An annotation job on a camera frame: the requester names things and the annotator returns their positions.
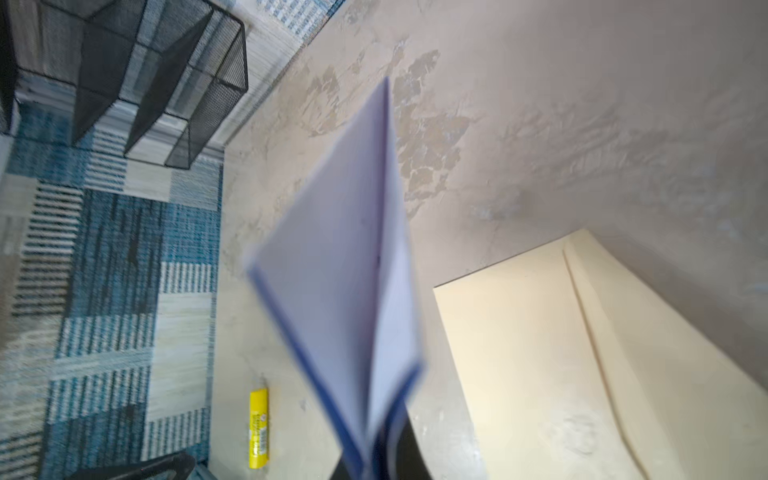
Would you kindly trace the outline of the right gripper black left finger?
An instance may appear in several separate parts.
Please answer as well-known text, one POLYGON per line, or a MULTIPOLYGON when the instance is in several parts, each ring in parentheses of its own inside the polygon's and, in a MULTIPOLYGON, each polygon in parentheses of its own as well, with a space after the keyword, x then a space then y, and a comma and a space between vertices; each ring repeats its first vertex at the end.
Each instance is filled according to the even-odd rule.
POLYGON ((188 479, 196 465, 192 455, 180 451, 130 465, 80 469, 68 476, 68 479, 188 479))

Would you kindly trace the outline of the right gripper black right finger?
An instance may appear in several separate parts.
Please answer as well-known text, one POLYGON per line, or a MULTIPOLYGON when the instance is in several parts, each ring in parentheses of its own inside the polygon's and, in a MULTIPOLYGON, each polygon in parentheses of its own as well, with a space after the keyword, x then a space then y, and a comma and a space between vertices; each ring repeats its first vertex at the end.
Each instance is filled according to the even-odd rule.
POLYGON ((377 436, 368 464, 356 462, 357 450, 342 442, 342 453, 329 479, 431 479, 406 413, 387 418, 377 436))

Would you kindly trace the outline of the manila paper envelope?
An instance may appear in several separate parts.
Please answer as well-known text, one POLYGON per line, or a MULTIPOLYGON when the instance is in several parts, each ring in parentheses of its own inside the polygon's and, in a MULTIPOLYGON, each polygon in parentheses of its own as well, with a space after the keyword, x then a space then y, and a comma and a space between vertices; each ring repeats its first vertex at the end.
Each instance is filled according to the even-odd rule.
POLYGON ((491 478, 766 477, 766 391, 590 232, 434 295, 491 478))

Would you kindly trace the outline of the white letter paper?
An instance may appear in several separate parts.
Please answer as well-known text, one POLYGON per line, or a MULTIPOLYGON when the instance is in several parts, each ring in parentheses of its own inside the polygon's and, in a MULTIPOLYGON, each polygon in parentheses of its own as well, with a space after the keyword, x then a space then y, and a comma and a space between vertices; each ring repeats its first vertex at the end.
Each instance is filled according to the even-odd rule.
POLYGON ((246 272, 321 401, 349 475, 395 478, 424 353, 388 80, 246 272))

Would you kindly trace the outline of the yellow glue stick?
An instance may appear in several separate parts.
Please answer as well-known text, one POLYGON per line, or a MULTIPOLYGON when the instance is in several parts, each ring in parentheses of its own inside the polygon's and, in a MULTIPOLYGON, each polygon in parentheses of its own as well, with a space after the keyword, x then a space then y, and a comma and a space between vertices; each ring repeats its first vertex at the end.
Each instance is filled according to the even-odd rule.
POLYGON ((250 469, 263 468, 269 460, 269 395, 266 388, 249 395, 249 447, 250 469))

